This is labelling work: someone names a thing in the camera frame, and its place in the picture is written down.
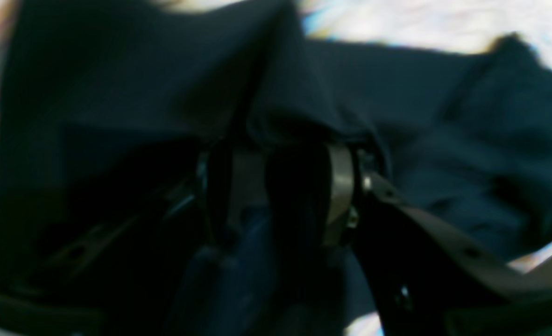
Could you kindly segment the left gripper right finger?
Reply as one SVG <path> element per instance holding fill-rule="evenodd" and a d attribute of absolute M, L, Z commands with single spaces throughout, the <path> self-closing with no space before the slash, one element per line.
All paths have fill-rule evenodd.
<path fill-rule="evenodd" d="M 325 246 L 351 246 L 386 336 L 552 336 L 552 256 L 521 273 L 408 204 L 361 147 L 327 145 Z"/>

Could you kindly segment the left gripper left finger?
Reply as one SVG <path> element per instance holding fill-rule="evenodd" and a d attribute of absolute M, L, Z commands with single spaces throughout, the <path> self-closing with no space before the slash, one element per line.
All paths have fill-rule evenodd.
<path fill-rule="evenodd" d="M 239 271 L 234 213 L 259 182 L 260 153 L 201 151 L 141 202 L 0 284 L 1 336 L 230 336 L 242 303 L 220 283 Z"/>

